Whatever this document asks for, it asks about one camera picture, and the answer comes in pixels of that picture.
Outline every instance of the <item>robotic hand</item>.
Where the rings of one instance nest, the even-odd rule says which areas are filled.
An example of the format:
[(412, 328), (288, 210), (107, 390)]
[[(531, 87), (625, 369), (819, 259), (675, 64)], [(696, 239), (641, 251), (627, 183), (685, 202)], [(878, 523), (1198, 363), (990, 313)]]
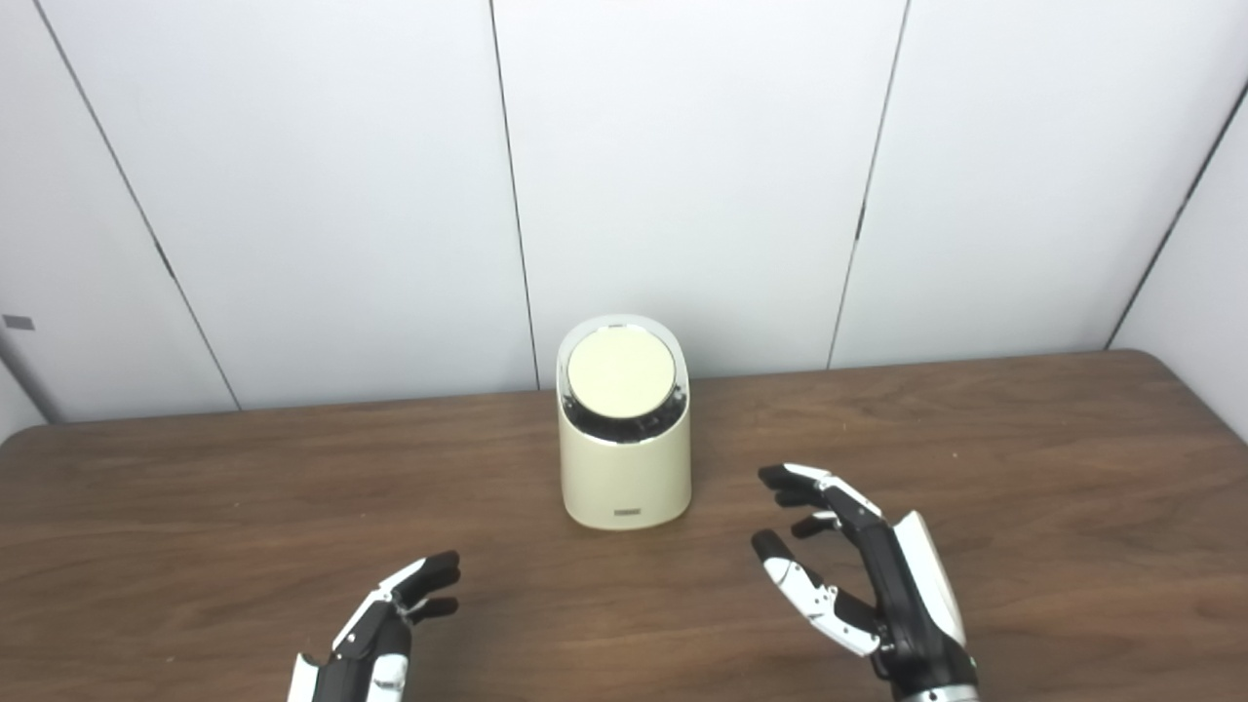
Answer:
[(780, 592), (824, 636), (870, 656), (876, 676), (900, 702), (978, 702), (975, 661), (966, 653), (962, 616), (927, 526), (910, 512), (889, 526), (880, 508), (827, 471), (784, 463), (759, 470), (781, 507), (812, 506), (792, 525), (807, 538), (839, 531), (862, 556), (876, 603), (825, 585), (796, 561), (774, 531), (754, 535), (754, 551)]
[(412, 632), (422, 620), (453, 615), (453, 597), (427, 596), (459, 581), (459, 553), (411, 563), (368, 593), (333, 640), (329, 662), (295, 658), (287, 702), (401, 702)]

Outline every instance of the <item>wooden table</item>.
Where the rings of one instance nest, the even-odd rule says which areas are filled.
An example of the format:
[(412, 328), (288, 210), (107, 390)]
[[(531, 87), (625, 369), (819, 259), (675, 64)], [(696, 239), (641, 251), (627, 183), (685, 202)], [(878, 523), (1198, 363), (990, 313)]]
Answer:
[[(0, 447), (0, 700), (286, 698), (378, 578), (463, 555), (412, 700), (887, 701), (749, 547), (755, 480), (829, 467), (926, 516), (985, 700), (1248, 698), (1248, 448), (1153, 358), (726, 378), (693, 395), (694, 502), (564, 515), (554, 397), (85, 423)], [(870, 595), (835, 536), (795, 548)]]

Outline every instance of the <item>small label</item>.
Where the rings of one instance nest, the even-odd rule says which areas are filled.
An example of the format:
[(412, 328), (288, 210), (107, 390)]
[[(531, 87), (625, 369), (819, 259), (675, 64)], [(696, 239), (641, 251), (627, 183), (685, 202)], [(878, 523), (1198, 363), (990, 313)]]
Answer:
[(20, 315), (4, 315), (4, 326), (22, 331), (35, 331), (35, 320)]

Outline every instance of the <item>white wall panel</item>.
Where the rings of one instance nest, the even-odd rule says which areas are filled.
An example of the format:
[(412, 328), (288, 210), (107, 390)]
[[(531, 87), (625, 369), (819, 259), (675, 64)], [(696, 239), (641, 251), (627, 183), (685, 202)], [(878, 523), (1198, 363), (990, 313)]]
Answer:
[(44, 416), (26, 397), (12, 373), (0, 363), (0, 445), (19, 431), (44, 423)]
[(495, 0), (543, 385), (577, 322), (821, 368), (904, 2)]
[(532, 388), (485, 0), (45, 0), (245, 407)]
[(0, 0), (0, 342), (60, 420), (233, 410), (29, 0)]
[(1113, 346), (1164, 361), (1248, 440), (1248, 109), (1239, 109)]
[(914, 0), (832, 365), (1102, 347), (1246, 77), (1242, 0)]

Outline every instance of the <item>round lid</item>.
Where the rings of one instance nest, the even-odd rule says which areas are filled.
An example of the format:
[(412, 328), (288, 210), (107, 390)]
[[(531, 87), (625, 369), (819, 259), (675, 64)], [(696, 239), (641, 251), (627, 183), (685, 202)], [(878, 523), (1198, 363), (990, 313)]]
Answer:
[(577, 344), (568, 360), (573, 395), (604, 417), (639, 417), (661, 405), (675, 382), (671, 351), (635, 326), (594, 331)]

